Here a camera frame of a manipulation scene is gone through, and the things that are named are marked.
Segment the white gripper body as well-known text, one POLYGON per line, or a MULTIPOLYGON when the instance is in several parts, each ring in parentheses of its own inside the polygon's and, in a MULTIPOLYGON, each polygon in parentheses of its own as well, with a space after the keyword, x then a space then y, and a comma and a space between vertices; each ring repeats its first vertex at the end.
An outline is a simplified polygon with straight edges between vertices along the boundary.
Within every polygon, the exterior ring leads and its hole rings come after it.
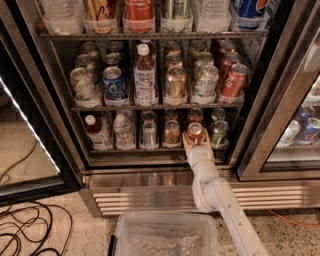
POLYGON ((199 182, 210 182, 218 176, 213 151, 207 145, 192 145, 186 149, 187 161, 199 182))

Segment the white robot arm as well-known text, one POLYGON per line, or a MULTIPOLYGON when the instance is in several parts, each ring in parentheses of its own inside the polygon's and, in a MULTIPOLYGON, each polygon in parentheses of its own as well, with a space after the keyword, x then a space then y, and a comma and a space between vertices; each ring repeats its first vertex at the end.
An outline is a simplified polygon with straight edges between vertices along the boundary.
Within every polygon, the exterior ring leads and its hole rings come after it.
POLYGON ((239 256, 269 256, 230 184, 219 175, 210 143, 196 145, 186 133, 182 140, 194 175, 192 192, 197 208, 203 213, 219 211, 239 256))

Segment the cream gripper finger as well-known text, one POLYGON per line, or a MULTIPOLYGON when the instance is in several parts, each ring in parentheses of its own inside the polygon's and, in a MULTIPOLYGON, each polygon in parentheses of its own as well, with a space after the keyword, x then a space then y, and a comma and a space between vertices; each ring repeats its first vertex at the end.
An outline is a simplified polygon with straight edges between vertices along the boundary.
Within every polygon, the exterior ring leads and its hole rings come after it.
POLYGON ((182 133, 183 146, 186 153, 189 153, 194 145, 193 141, 189 139, 186 132, 182 133))
POLYGON ((202 143, 204 145, 211 146, 211 144, 210 144, 210 136, 209 136, 208 131, 207 131, 206 128, 203 128, 203 141, 202 141, 202 143))

